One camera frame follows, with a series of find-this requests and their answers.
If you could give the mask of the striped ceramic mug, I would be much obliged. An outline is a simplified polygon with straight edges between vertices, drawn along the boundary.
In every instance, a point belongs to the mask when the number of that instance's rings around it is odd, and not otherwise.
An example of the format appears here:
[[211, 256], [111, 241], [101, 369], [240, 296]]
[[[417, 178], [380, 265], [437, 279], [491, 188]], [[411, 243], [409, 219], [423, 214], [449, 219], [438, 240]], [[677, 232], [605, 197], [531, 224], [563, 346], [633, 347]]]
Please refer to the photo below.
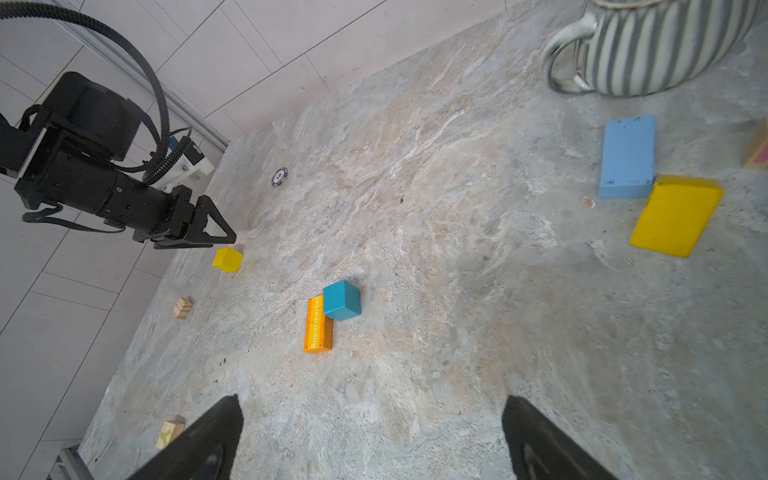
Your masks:
[[638, 97], [673, 88], [727, 55], [764, 1], [586, 1], [543, 47], [540, 71], [561, 94]]

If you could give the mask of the natural wood block pink mark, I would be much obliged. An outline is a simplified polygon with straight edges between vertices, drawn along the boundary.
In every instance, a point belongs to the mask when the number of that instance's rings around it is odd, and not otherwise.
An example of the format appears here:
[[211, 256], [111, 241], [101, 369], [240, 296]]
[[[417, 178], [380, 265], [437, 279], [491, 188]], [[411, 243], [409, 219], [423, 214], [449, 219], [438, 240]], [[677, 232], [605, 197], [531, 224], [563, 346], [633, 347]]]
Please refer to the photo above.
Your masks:
[[743, 168], [767, 168], [768, 163], [768, 125], [767, 119], [759, 122], [759, 126], [746, 145], [742, 155]]

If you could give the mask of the blue poker chip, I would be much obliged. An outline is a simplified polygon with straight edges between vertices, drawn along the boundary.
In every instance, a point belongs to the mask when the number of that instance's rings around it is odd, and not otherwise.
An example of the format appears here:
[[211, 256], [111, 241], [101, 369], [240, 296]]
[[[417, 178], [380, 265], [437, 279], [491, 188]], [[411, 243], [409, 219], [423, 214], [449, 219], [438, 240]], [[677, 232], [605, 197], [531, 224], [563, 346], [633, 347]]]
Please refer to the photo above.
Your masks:
[[273, 187], [281, 186], [284, 183], [284, 181], [287, 179], [287, 177], [288, 177], [288, 169], [280, 168], [273, 175], [271, 180], [271, 185]]

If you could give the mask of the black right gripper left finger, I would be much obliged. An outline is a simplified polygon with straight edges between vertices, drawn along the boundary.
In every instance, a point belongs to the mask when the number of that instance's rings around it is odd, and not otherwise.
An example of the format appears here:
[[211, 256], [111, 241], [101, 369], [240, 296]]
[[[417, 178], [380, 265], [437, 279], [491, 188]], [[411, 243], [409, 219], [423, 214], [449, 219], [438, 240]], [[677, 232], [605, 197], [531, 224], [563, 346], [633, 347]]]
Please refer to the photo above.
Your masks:
[[238, 396], [224, 396], [129, 479], [229, 479], [243, 425]]

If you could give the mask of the yellow rectangular wooden block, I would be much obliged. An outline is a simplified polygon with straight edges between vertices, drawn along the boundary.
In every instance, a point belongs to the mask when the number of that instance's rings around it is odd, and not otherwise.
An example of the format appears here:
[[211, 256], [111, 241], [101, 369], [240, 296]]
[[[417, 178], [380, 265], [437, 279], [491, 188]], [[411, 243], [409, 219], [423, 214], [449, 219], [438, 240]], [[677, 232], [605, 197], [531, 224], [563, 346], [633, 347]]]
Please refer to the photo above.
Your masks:
[[688, 257], [723, 193], [717, 180], [659, 175], [630, 237], [630, 245]]

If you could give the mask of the teal wooden cube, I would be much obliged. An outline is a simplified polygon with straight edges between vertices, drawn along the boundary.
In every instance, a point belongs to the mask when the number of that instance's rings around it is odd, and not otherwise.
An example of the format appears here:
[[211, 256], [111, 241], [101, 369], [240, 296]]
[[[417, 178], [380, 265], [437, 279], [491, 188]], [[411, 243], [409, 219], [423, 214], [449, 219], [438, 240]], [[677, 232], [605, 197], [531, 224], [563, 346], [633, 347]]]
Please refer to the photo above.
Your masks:
[[323, 289], [323, 312], [335, 321], [344, 321], [361, 314], [360, 290], [347, 281], [339, 281]]

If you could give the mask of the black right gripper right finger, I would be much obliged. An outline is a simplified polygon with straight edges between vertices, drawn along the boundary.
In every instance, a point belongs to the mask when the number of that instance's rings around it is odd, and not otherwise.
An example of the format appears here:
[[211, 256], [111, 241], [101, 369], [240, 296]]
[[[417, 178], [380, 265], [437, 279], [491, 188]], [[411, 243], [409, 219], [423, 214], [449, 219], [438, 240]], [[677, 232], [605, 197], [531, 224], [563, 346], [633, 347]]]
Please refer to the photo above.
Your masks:
[[517, 479], [617, 479], [523, 397], [508, 397], [501, 423]]

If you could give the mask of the yellow wooden cube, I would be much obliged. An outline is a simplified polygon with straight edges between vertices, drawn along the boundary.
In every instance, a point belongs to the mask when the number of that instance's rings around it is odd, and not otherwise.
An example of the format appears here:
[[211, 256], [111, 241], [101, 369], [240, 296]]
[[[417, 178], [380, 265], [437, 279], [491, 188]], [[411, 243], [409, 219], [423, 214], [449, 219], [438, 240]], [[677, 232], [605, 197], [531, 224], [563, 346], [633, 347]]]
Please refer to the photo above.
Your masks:
[[227, 273], [238, 272], [243, 261], [243, 254], [229, 247], [217, 250], [212, 266]]

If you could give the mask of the light blue wooden block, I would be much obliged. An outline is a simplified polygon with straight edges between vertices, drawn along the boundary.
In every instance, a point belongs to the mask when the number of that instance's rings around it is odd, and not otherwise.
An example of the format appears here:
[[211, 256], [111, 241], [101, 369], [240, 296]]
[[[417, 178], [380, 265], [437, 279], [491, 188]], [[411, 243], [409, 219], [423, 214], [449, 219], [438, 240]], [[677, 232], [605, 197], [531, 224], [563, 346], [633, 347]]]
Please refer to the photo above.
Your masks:
[[647, 198], [655, 166], [654, 116], [608, 122], [605, 126], [599, 199]]

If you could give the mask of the natural wood block left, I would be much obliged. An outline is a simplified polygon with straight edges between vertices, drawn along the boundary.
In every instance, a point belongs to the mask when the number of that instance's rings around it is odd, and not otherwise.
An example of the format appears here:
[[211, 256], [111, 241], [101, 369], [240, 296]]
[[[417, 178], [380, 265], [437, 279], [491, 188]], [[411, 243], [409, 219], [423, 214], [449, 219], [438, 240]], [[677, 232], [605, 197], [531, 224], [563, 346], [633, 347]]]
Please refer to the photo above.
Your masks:
[[184, 320], [192, 310], [193, 302], [188, 298], [179, 298], [172, 310], [172, 316], [174, 319]]

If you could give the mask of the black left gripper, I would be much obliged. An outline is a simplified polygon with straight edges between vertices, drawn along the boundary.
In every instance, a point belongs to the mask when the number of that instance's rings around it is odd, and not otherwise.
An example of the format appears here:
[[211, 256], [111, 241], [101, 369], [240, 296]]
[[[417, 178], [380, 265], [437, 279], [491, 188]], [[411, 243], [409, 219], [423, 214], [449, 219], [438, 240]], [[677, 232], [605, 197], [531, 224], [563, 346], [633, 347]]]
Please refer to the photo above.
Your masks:
[[156, 250], [233, 245], [237, 234], [213, 200], [201, 195], [193, 206], [191, 190], [167, 194], [68, 146], [38, 149], [15, 191], [28, 209], [22, 221], [97, 233], [97, 228], [56, 216], [65, 206], [104, 220], [107, 234], [134, 230], [133, 239], [152, 241]]

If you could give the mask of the orange supermarket wooden block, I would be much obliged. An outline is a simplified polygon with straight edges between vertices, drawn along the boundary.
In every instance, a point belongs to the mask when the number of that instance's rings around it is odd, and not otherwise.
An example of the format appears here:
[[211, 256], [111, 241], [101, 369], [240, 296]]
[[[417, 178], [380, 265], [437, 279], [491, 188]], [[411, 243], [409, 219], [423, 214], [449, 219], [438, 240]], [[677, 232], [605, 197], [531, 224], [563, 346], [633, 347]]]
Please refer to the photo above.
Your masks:
[[333, 344], [333, 320], [324, 314], [324, 297], [308, 300], [304, 352], [317, 354], [330, 351]]

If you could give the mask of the natural wood block yellow print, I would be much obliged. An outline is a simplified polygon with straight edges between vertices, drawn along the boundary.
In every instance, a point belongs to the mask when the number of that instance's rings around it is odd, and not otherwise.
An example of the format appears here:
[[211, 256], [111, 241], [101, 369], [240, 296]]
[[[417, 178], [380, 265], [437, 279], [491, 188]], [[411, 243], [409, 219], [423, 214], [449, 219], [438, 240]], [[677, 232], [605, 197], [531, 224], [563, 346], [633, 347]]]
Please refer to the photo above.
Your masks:
[[185, 429], [186, 420], [180, 415], [176, 415], [172, 419], [163, 421], [160, 435], [156, 442], [156, 448], [158, 450], [165, 449], [172, 441], [178, 438]]

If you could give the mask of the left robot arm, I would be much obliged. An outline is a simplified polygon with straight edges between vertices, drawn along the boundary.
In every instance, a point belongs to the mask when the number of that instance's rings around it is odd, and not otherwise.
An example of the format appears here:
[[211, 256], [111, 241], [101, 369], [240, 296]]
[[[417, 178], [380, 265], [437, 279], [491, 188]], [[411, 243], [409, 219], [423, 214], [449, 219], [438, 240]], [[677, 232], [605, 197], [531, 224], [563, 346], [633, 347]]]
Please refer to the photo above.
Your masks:
[[133, 230], [157, 250], [236, 242], [210, 197], [178, 185], [164, 192], [117, 166], [140, 124], [132, 101], [76, 72], [64, 74], [18, 126], [1, 122], [1, 172], [16, 180], [26, 223], [83, 227], [59, 217], [64, 207], [100, 217], [104, 234]]

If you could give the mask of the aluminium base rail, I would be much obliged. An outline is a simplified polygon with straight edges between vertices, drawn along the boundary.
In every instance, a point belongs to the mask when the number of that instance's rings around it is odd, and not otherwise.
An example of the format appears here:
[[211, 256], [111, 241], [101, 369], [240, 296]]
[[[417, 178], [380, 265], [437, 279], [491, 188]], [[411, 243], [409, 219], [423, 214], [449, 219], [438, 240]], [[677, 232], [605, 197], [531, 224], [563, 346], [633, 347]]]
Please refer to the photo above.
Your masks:
[[49, 471], [47, 480], [94, 480], [94, 476], [78, 453], [77, 446], [63, 448]]

